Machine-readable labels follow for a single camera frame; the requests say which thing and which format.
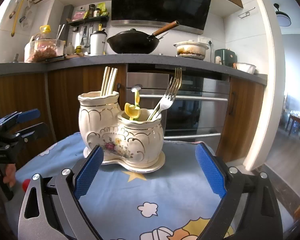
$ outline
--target metal fork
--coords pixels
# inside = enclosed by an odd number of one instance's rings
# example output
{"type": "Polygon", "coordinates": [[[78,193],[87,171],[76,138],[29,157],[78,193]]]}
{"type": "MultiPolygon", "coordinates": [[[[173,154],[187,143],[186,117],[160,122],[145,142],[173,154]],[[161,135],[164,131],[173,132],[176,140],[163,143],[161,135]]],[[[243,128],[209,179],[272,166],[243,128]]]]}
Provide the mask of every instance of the metal fork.
{"type": "Polygon", "coordinates": [[[163,97],[160,99],[159,101],[159,110],[155,111],[154,110],[154,114],[152,114],[153,116],[149,119],[152,120],[153,118],[156,118],[163,110],[166,110],[168,108],[171,107],[171,105],[173,104],[176,95],[178,93],[178,90],[181,86],[181,81],[182,81],[182,73],[181,73],[181,68],[176,68],[175,70],[175,76],[172,82],[171,86],[168,86],[165,94],[163,95],[163,97]]]}

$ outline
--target wooden wok handle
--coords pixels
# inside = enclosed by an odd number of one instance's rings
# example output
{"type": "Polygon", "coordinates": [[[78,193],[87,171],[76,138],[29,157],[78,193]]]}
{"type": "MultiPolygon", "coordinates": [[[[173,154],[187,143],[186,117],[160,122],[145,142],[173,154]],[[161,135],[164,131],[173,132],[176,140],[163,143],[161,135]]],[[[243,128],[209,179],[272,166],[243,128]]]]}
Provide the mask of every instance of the wooden wok handle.
{"type": "Polygon", "coordinates": [[[169,24],[163,26],[162,28],[160,28],[159,30],[155,31],[154,33],[152,33],[152,36],[156,37],[156,36],[160,35],[161,33],[164,33],[164,32],[166,32],[166,31],[168,31],[168,30],[171,30],[171,29],[173,29],[174,27],[177,27],[177,26],[179,26],[179,25],[180,25],[180,24],[179,24],[178,21],[174,21],[174,22],[172,22],[172,23],[169,23],[169,24]]]}

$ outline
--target hand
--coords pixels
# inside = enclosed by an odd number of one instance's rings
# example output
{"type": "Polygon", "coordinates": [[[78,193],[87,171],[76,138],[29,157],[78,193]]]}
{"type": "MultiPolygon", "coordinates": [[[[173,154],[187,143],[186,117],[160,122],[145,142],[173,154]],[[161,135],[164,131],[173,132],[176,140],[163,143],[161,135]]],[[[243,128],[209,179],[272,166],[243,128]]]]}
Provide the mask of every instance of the hand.
{"type": "Polygon", "coordinates": [[[13,187],[16,183],[16,166],[15,164],[7,164],[6,176],[3,178],[3,183],[8,183],[9,187],[13,187]]]}

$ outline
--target black wok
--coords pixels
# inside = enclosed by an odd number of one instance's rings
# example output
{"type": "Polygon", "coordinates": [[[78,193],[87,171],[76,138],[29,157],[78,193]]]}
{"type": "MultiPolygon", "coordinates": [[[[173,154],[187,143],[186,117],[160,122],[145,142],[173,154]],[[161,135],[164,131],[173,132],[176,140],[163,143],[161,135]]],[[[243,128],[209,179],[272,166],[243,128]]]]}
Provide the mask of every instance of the black wok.
{"type": "Polygon", "coordinates": [[[159,39],[156,36],[179,26],[178,21],[169,23],[151,35],[131,29],[120,32],[110,38],[107,42],[111,49],[118,54],[149,54],[158,46],[159,39]]]}

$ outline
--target green toaster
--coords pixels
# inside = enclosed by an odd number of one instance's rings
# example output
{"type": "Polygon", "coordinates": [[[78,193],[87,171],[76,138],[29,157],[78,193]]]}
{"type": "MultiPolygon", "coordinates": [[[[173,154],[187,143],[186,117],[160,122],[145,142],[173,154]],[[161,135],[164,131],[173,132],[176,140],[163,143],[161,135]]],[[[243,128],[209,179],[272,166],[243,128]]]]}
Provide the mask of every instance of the green toaster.
{"type": "Polygon", "coordinates": [[[221,58],[221,64],[228,66],[228,67],[233,67],[233,63],[237,62],[236,54],[229,49],[215,50],[214,58],[216,58],[217,56],[219,56],[221,58]]]}

